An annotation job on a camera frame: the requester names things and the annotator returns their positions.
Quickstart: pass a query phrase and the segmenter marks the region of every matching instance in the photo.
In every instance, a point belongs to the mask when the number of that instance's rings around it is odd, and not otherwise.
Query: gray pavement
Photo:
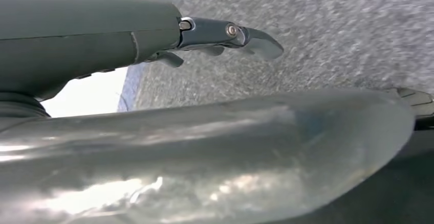
[[[184,53],[144,68],[135,108],[195,105],[308,88],[412,87],[434,93],[434,0],[172,0],[185,16],[265,30],[275,61]]]

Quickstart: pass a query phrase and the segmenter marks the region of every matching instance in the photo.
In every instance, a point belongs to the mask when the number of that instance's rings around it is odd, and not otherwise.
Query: asphalt road
[[[263,61],[235,50],[219,57],[188,52],[178,69],[148,64],[136,109],[324,87],[410,87],[434,93],[434,0],[172,1],[184,16],[265,30],[285,53]],[[427,193],[434,183],[427,165],[434,165],[432,157],[390,165],[333,204],[275,224],[431,223],[434,206]]]

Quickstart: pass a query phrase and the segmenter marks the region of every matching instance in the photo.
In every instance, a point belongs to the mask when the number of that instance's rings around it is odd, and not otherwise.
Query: metal pivot bolt
[[[234,25],[234,24],[228,24],[226,26],[226,34],[228,36],[230,36],[230,37],[236,37],[237,33],[238,33],[238,29],[237,29],[236,25]]]
[[[190,30],[191,29],[191,24],[188,21],[181,21],[179,23],[179,29],[186,31],[186,30]]]

